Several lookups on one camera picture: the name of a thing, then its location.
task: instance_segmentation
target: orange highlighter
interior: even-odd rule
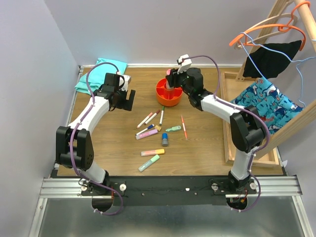
[[[145,151],[141,152],[140,155],[142,157],[147,157],[147,156],[154,156],[154,155],[161,155],[164,154],[164,149],[158,149],[158,150],[152,150],[152,151]]]

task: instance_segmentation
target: teal cloth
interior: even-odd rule
[[[105,58],[98,58],[95,65],[99,63],[103,63],[103,62],[109,62],[109,63],[115,64],[122,75],[124,74],[127,67],[127,63],[116,61],[116,60],[105,59]],[[99,87],[104,83],[105,73],[116,73],[116,72],[117,71],[115,67],[109,64],[104,64],[93,69],[93,71],[89,75],[89,85],[91,87],[91,90],[95,91],[99,89]],[[86,74],[80,78],[79,82],[75,86],[75,89],[78,92],[82,92],[82,93],[86,93],[90,95],[90,92],[88,90],[85,80],[86,80]]]

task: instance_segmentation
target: marker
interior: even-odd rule
[[[148,116],[147,116],[146,118],[144,118],[144,120],[141,121],[141,122],[137,125],[137,128],[140,128],[140,126],[143,125],[144,122],[146,122],[146,120],[149,119],[149,117],[150,117],[151,115],[153,115],[153,113],[148,114]]]
[[[148,128],[145,128],[144,130],[141,130],[140,132],[138,132],[138,133],[136,134],[136,136],[137,136],[138,134],[141,134],[141,133],[143,133],[143,132],[147,131],[148,129],[151,129],[152,127],[154,127],[154,125],[153,125],[153,124],[152,124],[152,125],[150,125]]]
[[[156,117],[157,114],[159,114],[160,110],[157,110],[156,113],[154,113],[146,122],[145,124],[148,124],[154,117]]]
[[[167,147],[169,145],[168,143],[168,134],[167,133],[163,133],[162,134],[162,146],[163,147]]]
[[[160,122],[159,122],[160,126],[162,125],[163,114],[164,114],[164,106],[162,107],[162,111],[161,111],[161,117],[160,117]]]
[[[157,134],[157,133],[158,133],[158,130],[157,129],[153,129],[153,130],[150,130],[148,132],[144,132],[144,133],[136,135],[136,140],[142,139],[144,137],[149,137],[149,136]]]
[[[187,139],[188,139],[188,136],[187,136],[186,127],[184,126],[184,121],[183,121],[182,115],[181,115],[181,120],[182,120],[182,126],[183,126],[183,130],[184,130],[184,135],[186,136],[186,140],[187,140]]]
[[[143,164],[141,167],[138,168],[140,172],[143,172],[145,169],[147,169],[149,166],[151,166],[153,163],[155,163],[157,160],[159,160],[159,156],[155,155],[153,158],[151,158],[149,161],[147,161],[145,164]]]
[[[166,132],[176,132],[176,131],[180,131],[181,130],[181,126],[174,126],[171,128],[167,128]]]
[[[152,151],[145,151],[141,152],[140,155],[142,157],[147,157],[147,156],[154,156],[154,155],[161,155],[164,154],[164,149],[158,149],[158,150],[152,150]]]

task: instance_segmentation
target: black cloth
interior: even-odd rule
[[[301,40],[291,43],[266,43],[263,46],[285,53],[293,60],[294,56],[300,49],[302,44]],[[265,76],[266,79],[276,78],[281,72],[283,72],[290,61],[282,54],[268,51],[265,48],[260,47],[257,51],[250,54],[250,57],[257,65],[258,69]],[[243,77],[261,78],[257,69],[253,66],[249,57],[247,57]]]

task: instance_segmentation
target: gray wall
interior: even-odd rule
[[[98,57],[127,63],[175,63],[185,53],[240,64],[229,47],[265,19],[275,0],[45,0],[76,61]],[[210,63],[195,59],[195,63]]]
[[[77,64],[43,0],[0,2],[0,236],[28,236]]]

